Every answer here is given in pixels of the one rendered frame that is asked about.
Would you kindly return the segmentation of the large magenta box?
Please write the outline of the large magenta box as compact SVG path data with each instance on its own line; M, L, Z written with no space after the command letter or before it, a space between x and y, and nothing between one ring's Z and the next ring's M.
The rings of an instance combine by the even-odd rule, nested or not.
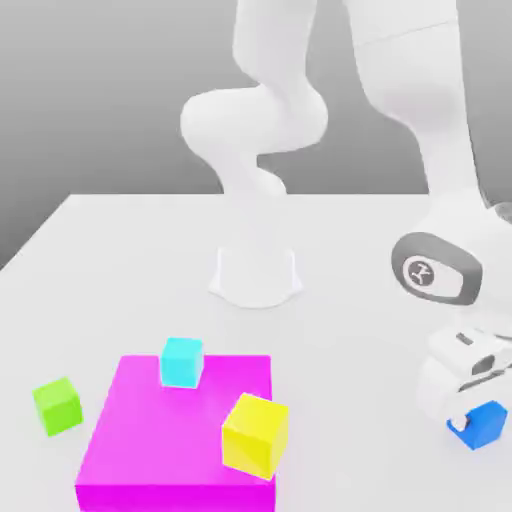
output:
M75 480L81 512L275 512L276 483L222 463L239 396L272 396L267 355L208 355L195 389L164 387L155 355L121 357Z

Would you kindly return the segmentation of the small green cube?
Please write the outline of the small green cube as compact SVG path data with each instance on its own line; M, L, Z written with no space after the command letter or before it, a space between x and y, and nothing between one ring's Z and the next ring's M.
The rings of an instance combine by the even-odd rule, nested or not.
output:
M67 377L32 391L38 416L49 437L83 422L79 395Z

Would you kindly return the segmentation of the small yellow cube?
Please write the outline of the small yellow cube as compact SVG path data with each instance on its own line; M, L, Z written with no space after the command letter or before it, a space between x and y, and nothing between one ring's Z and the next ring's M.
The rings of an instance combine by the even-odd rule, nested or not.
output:
M271 481L288 443L289 407L242 393L221 427L222 463Z

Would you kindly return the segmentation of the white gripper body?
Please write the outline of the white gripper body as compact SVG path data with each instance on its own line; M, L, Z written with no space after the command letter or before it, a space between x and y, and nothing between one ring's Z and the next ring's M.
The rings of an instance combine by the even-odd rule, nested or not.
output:
M417 387L417 402L432 420L445 423L462 418L471 410L491 401L512 406L512 367L494 371L492 378L471 383L463 391L463 382L438 360L429 357L424 363Z

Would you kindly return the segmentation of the small cyan cube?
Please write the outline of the small cyan cube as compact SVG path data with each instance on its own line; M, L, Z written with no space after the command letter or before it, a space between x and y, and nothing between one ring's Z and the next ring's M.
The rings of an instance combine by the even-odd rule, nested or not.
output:
M160 380L164 387L196 389L204 368L200 339L168 338L160 356Z

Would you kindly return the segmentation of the small blue cube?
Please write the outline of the small blue cube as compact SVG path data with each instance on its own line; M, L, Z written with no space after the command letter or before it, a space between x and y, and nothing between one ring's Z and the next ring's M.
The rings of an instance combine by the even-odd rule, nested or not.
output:
M466 427L462 431L458 431L451 420L446 424L466 446L476 450L501 436L507 415L508 411L500 403L490 401L468 412Z

